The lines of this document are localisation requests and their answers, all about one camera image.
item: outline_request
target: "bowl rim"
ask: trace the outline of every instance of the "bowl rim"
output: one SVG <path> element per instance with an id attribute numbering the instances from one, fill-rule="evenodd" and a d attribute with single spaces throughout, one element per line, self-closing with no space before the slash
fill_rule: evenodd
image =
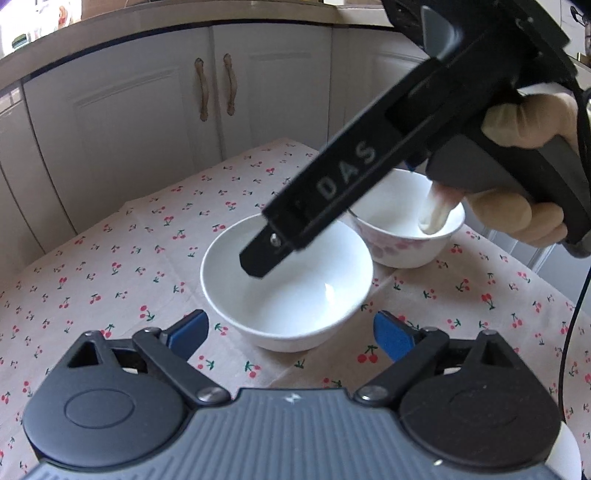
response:
<path id="1" fill-rule="evenodd" d="M 261 330 L 256 330 L 252 327 L 246 326 L 243 323 L 239 323 L 237 320 L 229 317 L 228 315 L 226 315 L 224 312 L 222 312 L 217 307 L 217 305 L 213 302 L 213 300 L 209 296 L 209 293 L 207 292 L 207 289 L 205 288 L 205 282 L 203 281 L 203 266 L 205 265 L 206 259 L 209 256 L 210 250 L 212 249 L 214 244 L 218 241 L 218 239 L 220 237 L 222 237 L 222 235 L 229 232 L 234 226 L 238 225 L 239 223 L 246 222 L 246 221 L 249 221 L 249 220 L 251 220 L 253 218 L 257 218 L 257 217 L 263 217 L 263 215 L 261 213 L 249 215 L 249 216 L 237 221 L 236 223 L 232 224 L 230 227 L 228 227 L 222 233 L 220 233 L 215 239 L 213 239 L 212 243 L 209 245 L 209 247 L 207 247 L 207 250 L 205 250 L 205 253 L 203 254 L 203 259 L 201 260 L 201 266 L 199 268 L 199 281 L 201 283 L 201 290 L 203 292 L 203 295 L 205 296 L 207 302 L 213 308 L 213 310 L 215 310 L 215 312 L 218 315 L 220 315 L 224 320 L 226 320 L 230 325 L 232 325 L 237 330 L 240 330 L 242 332 L 245 332 L 249 335 L 252 335 L 252 336 L 255 336 L 258 338 L 269 339 L 269 340 L 282 340 L 282 341 L 294 341 L 294 340 L 300 340 L 300 339 L 310 338 L 310 337 L 313 337 L 316 335 L 320 335 L 324 332 L 327 332 L 330 329 L 333 329 L 333 328 L 341 325 L 342 323 L 347 321 L 349 318 L 351 318 L 351 316 L 359 308 L 359 306 L 361 304 L 363 304 L 363 301 L 367 298 L 367 296 L 369 294 L 369 291 L 370 291 L 371 285 L 372 285 L 372 280 L 374 279 L 374 261 L 371 257 L 371 253 L 369 252 L 369 248 L 367 247 L 367 245 L 365 244 L 365 242 L 363 241 L 361 236 L 354 229 L 352 229 L 349 225 L 347 225 L 346 223 L 344 223 L 343 221 L 338 220 L 338 219 L 332 223 L 337 223 L 337 222 L 341 223 L 342 226 L 348 228 L 351 231 L 351 233 L 353 233 L 354 236 L 357 237 L 357 239 L 359 240 L 360 251 L 363 252 L 363 254 L 365 256 L 364 261 L 367 262 L 368 264 L 371 264 L 371 268 L 368 270 L 368 278 L 366 279 L 366 281 L 364 280 L 363 282 L 360 282 L 360 284 L 365 283 L 367 285 L 365 291 L 363 292 L 363 295 L 361 296 L 360 301 L 351 304 L 351 307 L 349 309 L 347 309 L 347 311 L 344 313 L 344 315 L 340 319 L 338 319 L 337 321 L 331 322 L 328 325 L 325 325 L 323 327 L 317 328 L 316 330 L 311 330 L 309 332 L 301 333 L 299 335 L 281 335 L 278 333 L 263 332 Z"/>
<path id="2" fill-rule="evenodd" d="M 403 168 L 393 168 L 392 171 L 403 172 L 403 175 L 407 175 L 407 174 L 420 175 L 421 177 L 424 177 L 427 180 L 429 180 L 429 178 L 426 175 L 423 175 L 422 173 L 419 173 L 419 172 L 416 172 L 416 171 L 404 170 Z M 368 226 L 368 227 L 372 228 L 373 230 L 376 230 L 376 231 L 378 231 L 380 233 L 385 233 L 386 235 L 389 235 L 389 236 L 394 236 L 394 237 L 397 237 L 397 238 L 405 238 L 405 239 L 408 239 L 408 240 L 423 240 L 423 241 L 426 241 L 426 240 L 438 240 L 438 239 L 441 239 L 441 238 L 450 237 L 454 233 L 456 233 L 460 228 L 462 228 L 462 226 L 464 225 L 464 223 L 466 223 L 466 209 L 464 208 L 464 205 L 463 205 L 462 202 L 458 203 L 455 208 L 457 208 L 457 207 L 461 207 L 462 208 L 462 221 L 459 223 L 459 225 L 456 228 L 454 228 L 451 232 L 448 232 L 448 233 L 434 233 L 433 235 L 429 235 L 429 236 L 397 235 L 395 233 L 388 232 L 387 230 L 384 230 L 384 229 L 379 228 L 379 227 L 377 227 L 375 225 L 372 225 L 369 222 L 366 222 L 361 217 L 359 217 L 358 215 L 355 214 L 355 212 L 353 211 L 352 207 L 349 207 L 347 209 L 347 211 L 353 216 L 353 218 L 356 221 L 358 221 L 359 223 L 362 223 L 363 225 Z"/>

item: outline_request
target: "white cabinet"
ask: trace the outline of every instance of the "white cabinet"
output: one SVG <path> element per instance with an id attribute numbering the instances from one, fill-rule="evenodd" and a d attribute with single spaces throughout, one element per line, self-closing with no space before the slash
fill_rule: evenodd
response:
<path id="1" fill-rule="evenodd" d="M 221 160 L 210 47 L 207 28 L 139 38 L 24 85 L 47 170 L 78 232 Z M 197 59 L 209 87 L 205 121 Z"/>
<path id="2" fill-rule="evenodd" d="M 289 137 L 319 149 L 327 140 L 329 27 L 213 27 L 223 156 Z"/>
<path id="3" fill-rule="evenodd" d="M 426 53 L 401 33 L 335 30 L 329 136 L 426 58 Z"/>
<path id="4" fill-rule="evenodd" d="M 18 122 L 19 104 L 12 105 L 10 93 L 0 96 L 0 164 L 5 168 L 7 164 L 14 164 L 28 160 L 31 154 L 27 149 L 14 148 L 14 136 L 19 130 L 26 130 L 28 122 Z M 27 225 L 21 210 L 14 199 L 13 192 L 8 186 L 3 172 L 0 171 L 0 284 L 10 280 L 23 268 L 43 255 L 43 250 Z"/>
<path id="5" fill-rule="evenodd" d="M 12 103 L 0 114 L 0 164 L 29 227 L 49 252 L 72 238 L 74 229 L 41 159 L 19 88 L 12 92 Z"/>

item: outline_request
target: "table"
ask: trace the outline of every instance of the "table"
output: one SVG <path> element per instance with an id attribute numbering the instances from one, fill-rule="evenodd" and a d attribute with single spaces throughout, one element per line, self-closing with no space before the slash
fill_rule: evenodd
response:
<path id="1" fill-rule="evenodd" d="M 498 330 L 556 398 L 572 303 L 468 227 L 425 267 L 376 265 L 360 310 L 312 351 L 250 346 L 209 307 L 199 283 L 209 244 L 259 212 L 314 154 L 287 139 L 245 152 L 128 202 L 0 288 L 0 480 L 17 480 L 37 463 L 22 431 L 23 409 L 82 332 L 128 337 L 144 326 L 166 328 L 197 308 L 207 311 L 210 333 L 189 363 L 234 394 L 240 387 L 357 389 L 391 363 L 372 334 L 373 315 L 386 309 L 411 326 L 437 326 L 457 338 Z M 564 404 L 586 466 L 591 325 L 583 313 L 576 328 Z"/>

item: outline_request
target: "countertop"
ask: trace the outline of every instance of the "countertop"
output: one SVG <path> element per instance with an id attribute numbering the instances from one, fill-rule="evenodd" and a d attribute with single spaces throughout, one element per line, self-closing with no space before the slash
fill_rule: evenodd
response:
<path id="1" fill-rule="evenodd" d="M 0 90 L 85 50 L 179 25 L 236 20 L 392 27 L 380 5 L 333 6 L 301 0 L 161 0 L 133 5 L 69 25 L 0 60 Z"/>

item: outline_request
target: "blue gripper pad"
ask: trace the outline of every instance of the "blue gripper pad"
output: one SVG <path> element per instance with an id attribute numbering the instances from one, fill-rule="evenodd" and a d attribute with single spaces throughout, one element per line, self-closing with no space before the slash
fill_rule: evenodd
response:
<path id="1" fill-rule="evenodd" d="M 375 341 L 393 362 L 399 361 L 416 345 L 413 333 L 417 331 L 390 312 L 378 312 L 374 316 Z"/>
<path id="2" fill-rule="evenodd" d="M 207 339 L 209 318 L 203 310 L 195 310 L 163 333 L 167 334 L 166 346 L 186 361 Z"/>

